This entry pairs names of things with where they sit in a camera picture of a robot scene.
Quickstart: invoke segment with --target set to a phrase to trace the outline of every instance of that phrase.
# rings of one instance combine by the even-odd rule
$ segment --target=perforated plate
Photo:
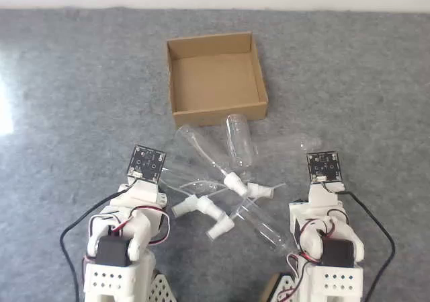
[[[277,284],[276,290],[271,296],[270,302],[277,302],[277,295],[286,289],[292,289],[294,287],[294,281],[290,275],[283,275],[281,279],[279,280],[279,283]],[[285,294],[282,294],[279,296],[279,299],[283,299],[285,297]],[[287,300],[286,302],[293,302],[293,298]]]
[[[158,274],[150,286],[150,302],[176,302],[169,283],[164,275]]]
[[[128,296],[136,282],[136,266],[128,267],[88,264],[85,270],[86,293]]]
[[[315,266],[311,275],[312,292],[333,297],[361,297],[363,268]]]

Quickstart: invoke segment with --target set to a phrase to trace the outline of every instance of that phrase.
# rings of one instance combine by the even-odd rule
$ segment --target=white 3d-printed part
[[[363,295],[363,268],[316,266],[310,277],[314,294],[335,297]]]
[[[133,295],[137,265],[129,267],[88,264],[85,271],[85,293],[127,297]]]
[[[150,286],[149,302],[176,302],[164,275],[158,274]]]

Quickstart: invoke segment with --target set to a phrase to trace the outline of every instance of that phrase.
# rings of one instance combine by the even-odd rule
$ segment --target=gray carpet
[[[173,136],[166,39],[245,30],[257,39],[269,94],[267,119],[251,132],[308,133],[338,150],[346,186],[397,242],[372,301],[428,300],[430,15],[3,10],[0,23],[1,91],[14,127],[0,136],[0,301],[73,300],[60,232],[116,191],[135,143],[159,148]],[[287,229],[288,203],[308,191],[304,156],[279,155],[259,178],[288,183],[262,203]],[[181,199],[172,194],[169,205]],[[365,243],[367,291],[388,243],[349,198],[345,206]],[[256,301],[284,260],[244,225],[211,243],[211,225],[197,213],[175,220],[154,249],[157,268],[179,301]],[[85,223],[67,237],[77,267],[86,242]]]

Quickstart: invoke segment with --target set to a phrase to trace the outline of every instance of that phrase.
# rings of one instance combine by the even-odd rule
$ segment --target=black cable
[[[341,209],[330,209],[329,211],[327,211],[327,216],[329,216],[332,211],[337,211],[338,213],[344,215],[346,218],[347,225],[349,225],[349,217],[344,211],[342,211]]]
[[[64,254],[64,256],[66,258],[67,264],[69,265],[70,271],[72,272],[73,285],[75,287],[75,301],[76,302],[79,302],[79,283],[78,283],[78,278],[77,278],[75,267],[73,266],[72,260],[71,260],[71,258],[69,256],[69,253],[66,250],[65,235],[70,230],[72,230],[73,228],[75,228],[86,216],[88,216],[90,213],[92,213],[95,209],[99,208],[101,205],[103,205],[107,201],[110,201],[113,198],[116,198],[117,196],[120,196],[121,194],[126,193],[127,191],[129,191],[129,189],[136,183],[136,181],[137,181],[137,179],[135,179],[134,182],[131,183],[131,185],[129,185],[127,188],[123,189],[122,191],[119,191],[119,192],[116,192],[114,194],[111,194],[110,196],[104,198],[103,200],[101,200],[98,203],[96,203],[95,205],[93,205],[90,209],[88,209],[87,211],[85,211],[75,222],[73,222],[69,226],[67,226],[66,229],[63,230],[62,233],[61,233],[61,236],[60,236],[60,246],[61,246],[62,253]]]
[[[396,255],[396,244],[395,244],[393,238],[391,237],[391,235],[389,234],[389,232],[381,224],[381,222],[374,216],[374,214],[369,210],[369,208],[360,199],[358,199],[358,197],[356,197],[356,195],[354,193],[352,193],[351,191],[333,192],[333,191],[327,189],[327,187],[326,187],[326,185],[325,185],[324,182],[322,182],[322,186],[323,186],[324,189],[326,189],[327,191],[329,191],[331,193],[334,193],[334,194],[340,194],[340,195],[348,194],[348,195],[350,195],[352,197],[352,199],[354,199],[354,201],[356,201],[356,203],[358,203],[358,205],[361,208],[363,208],[363,210],[368,214],[368,216],[370,218],[372,218],[372,220],[379,227],[379,229],[381,229],[382,233],[384,233],[384,235],[387,237],[388,241],[390,242],[390,245],[391,245],[391,254],[387,258],[387,260],[385,261],[385,263],[383,263],[383,265],[379,269],[378,273],[376,274],[375,279],[374,279],[372,285],[370,286],[370,289],[369,289],[369,291],[368,291],[368,293],[365,296],[365,299],[363,301],[363,302],[368,302],[370,300],[370,297],[372,296],[372,293],[375,291],[376,285],[378,284],[381,276],[385,272],[385,269],[388,267],[388,265],[393,260],[394,255]]]

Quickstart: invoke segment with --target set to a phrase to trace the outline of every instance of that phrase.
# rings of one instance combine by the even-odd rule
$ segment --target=transparent bottle
[[[203,136],[190,125],[183,125],[175,134],[178,143],[187,143],[192,148],[190,155],[196,157],[208,168],[209,173],[224,183],[227,188],[245,197],[248,188],[231,168],[230,158],[209,137]]]
[[[211,180],[204,170],[178,161],[166,162],[161,180],[170,188],[181,189],[190,194],[208,194],[218,189],[218,183]]]
[[[228,115],[226,127],[227,145],[233,166],[243,171],[253,164],[256,154],[247,117],[243,114]]]
[[[230,216],[232,220],[242,219],[268,242],[275,252],[285,255],[290,250],[286,234],[277,226],[277,222],[248,198],[244,199]]]
[[[232,172],[230,159],[222,150],[208,137],[205,137],[196,128],[190,125],[181,126],[176,134],[175,140],[182,143],[183,140],[192,146],[193,153],[196,154],[205,166],[210,168],[210,172],[219,180],[223,180],[227,174]]]

